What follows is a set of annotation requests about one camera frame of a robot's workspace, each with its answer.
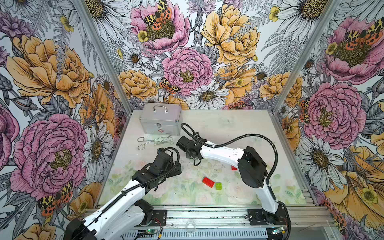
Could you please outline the long red lego brick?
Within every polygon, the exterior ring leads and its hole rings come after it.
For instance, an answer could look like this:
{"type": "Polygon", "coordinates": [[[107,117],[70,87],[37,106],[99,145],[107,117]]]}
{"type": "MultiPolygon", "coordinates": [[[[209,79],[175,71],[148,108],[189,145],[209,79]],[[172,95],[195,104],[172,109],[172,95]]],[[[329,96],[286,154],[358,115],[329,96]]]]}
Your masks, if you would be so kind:
{"type": "Polygon", "coordinates": [[[209,188],[213,188],[213,186],[215,185],[215,182],[212,181],[211,179],[207,178],[207,177],[203,178],[202,183],[204,185],[208,186],[209,188]]]}

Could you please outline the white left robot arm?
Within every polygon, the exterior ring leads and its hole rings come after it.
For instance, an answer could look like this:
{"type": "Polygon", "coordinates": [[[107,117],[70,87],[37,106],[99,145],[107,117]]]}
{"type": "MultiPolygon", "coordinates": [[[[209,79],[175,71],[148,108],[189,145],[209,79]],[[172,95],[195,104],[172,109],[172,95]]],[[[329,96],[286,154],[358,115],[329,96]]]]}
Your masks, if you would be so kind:
{"type": "Polygon", "coordinates": [[[148,225],[154,208],[144,196],[168,178],[182,173],[180,153],[173,147],[159,148],[153,163],[138,170],[127,185],[104,206],[83,220],[74,219],[65,240],[112,240],[138,225],[148,225]]]}

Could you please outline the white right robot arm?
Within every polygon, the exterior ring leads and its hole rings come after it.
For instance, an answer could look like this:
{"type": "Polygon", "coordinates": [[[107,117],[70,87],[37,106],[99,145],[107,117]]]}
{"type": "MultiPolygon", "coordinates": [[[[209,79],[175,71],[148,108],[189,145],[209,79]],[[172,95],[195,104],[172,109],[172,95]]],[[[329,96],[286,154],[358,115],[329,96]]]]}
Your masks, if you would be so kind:
{"type": "Polygon", "coordinates": [[[177,147],[186,153],[186,158],[188,159],[193,159],[194,161],[201,161],[203,159],[216,160],[238,169],[243,182],[255,189],[261,201],[262,219],[268,225],[277,223],[279,219],[279,203],[270,186],[270,178],[278,164],[278,151],[269,138],[260,134],[246,134],[227,143],[216,145],[195,136],[192,136],[191,140],[182,136],[177,142],[177,147]],[[267,164],[254,148],[233,149],[227,147],[227,145],[247,137],[258,137],[271,145],[274,152],[274,164],[269,172],[267,171],[267,164]]]}

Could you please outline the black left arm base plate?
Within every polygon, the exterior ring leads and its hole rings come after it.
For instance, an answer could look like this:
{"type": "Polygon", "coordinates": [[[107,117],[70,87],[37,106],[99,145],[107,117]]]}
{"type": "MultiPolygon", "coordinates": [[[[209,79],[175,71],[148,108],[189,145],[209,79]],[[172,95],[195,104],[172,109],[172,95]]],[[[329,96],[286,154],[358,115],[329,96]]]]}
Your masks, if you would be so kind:
{"type": "Polygon", "coordinates": [[[165,227],[167,223],[167,210],[153,210],[145,212],[144,219],[140,223],[143,227],[165,227]]]}

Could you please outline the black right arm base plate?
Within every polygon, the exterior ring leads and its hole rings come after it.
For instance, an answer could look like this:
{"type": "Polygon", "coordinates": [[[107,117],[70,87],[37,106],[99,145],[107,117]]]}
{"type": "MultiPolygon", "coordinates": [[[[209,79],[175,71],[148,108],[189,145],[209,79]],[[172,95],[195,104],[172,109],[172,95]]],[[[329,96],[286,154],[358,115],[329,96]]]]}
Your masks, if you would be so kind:
{"type": "Polygon", "coordinates": [[[278,208],[274,214],[266,212],[262,208],[248,209],[246,216],[251,226],[287,226],[291,224],[284,208],[278,208]]]}

